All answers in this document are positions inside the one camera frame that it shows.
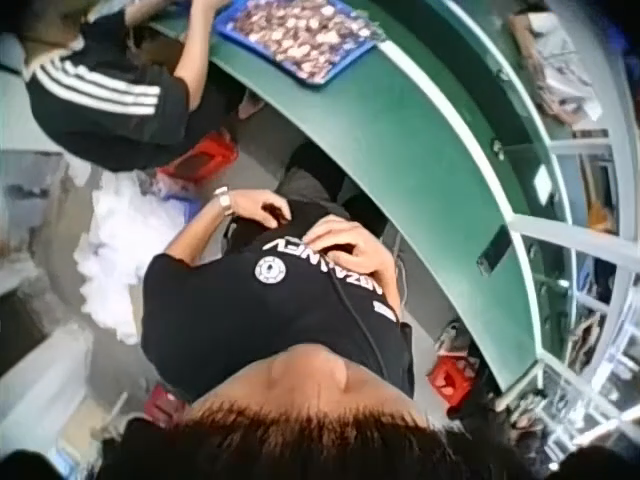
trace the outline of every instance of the black cable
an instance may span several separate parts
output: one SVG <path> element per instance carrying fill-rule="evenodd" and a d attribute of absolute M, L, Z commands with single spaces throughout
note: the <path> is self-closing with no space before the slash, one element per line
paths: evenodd
<path fill-rule="evenodd" d="M 330 260 L 326 256 L 323 255 L 323 258 L 325 262 L 327 262 L 327 265 L 331 264 Z M 355 319 L 356 323 L 360 327 L 360 330 L 362 330 L 362 333 L 364 334 L 365 338 L 369 342 L 369 346 L 371 347 L 371 350 L 373 350 L 376 360 L 380 366 L 380 371 L 382 372 L 383 380 L 385 380 L 388 383 L 391 383 L 389 379 L 389 372 L 387 371 L 387 367 L 385 366 L 384 361 L 382 360 L 382 354 L 380 353 L 380 349 L 378 349 L 378 346 L 376 345 L 375 340 L 369 333 L 369 330 L 367 329 L 366 325 L 362 321 L 362 318 L 360 317 L 360 315 L 358 315 L 358 312 L 355 311 L 355 309 L 353 308 L 353 305 L 347 298 L 347 295 L 344 293 L 344 289 L 340 284 L 340 280 L 338 279 L 338 277 L 336 276 L 336 273 L 333 271 L 331 267 L 329 267 L 329 277 L 331 278 L 331 282 L 333 283 L 333 286 L 335 287 L 335 290 L 338 293 L 338 296 L 342 300 L 342 303 L 344 303 L 345 307 L 347 307 L 347 310 L 349 311 L 349 313 L 351 313 L 351 316 Z"/>

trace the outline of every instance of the wall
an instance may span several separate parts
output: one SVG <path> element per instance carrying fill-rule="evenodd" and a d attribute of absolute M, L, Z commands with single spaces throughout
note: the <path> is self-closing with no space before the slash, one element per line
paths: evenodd
<path fill-rule="evenodd" d="M 46 454 L 85 396 L 91 335 L 62 327 L 0 378 L 0 456 Z"/>

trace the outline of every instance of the green counter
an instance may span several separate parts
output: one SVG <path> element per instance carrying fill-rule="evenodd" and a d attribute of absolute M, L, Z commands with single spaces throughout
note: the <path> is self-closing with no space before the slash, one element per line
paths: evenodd
<path fill-rule="evenodd" d="M 186 20 L 169 16 L 154 26 L 179 38 Z M 429 75 L 456 83 L 429 50 L 414 47 L 430 63 Z M 211 59 L 295 123 L 378 203 L 464 319 L 499 385 L 522 375 L 535 346 L 516 255 L 510 249 L 489 277 L 476 266 L 504 218 L 460 137 L 418 85 L 378 49 L 321 89 L 301 86 L 222 39 Z M 460 100 L 479 121 L 473 102 Z M 480 126 L 491 134 L 486 122 Z"/>

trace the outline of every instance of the white logo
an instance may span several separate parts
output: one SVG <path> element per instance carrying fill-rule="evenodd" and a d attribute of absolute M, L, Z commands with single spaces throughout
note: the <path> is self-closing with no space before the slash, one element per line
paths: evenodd
<path fill-rule="evenodd" d="M 262 283 L 280 282 L 287 274 L 287 267 L 278 257 L 264 257 L 256 265 L 256 278 Z"/>

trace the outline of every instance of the black phone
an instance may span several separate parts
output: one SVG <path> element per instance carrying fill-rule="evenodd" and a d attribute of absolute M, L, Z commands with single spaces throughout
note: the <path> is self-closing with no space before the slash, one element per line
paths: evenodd
<path fill-rule="evenodd" d="M 509 229 L 502 224 L 476 261 L 480 273 L 485 277 L 491 275 L 500 261 L 506 256 L 511 245 Z"/>

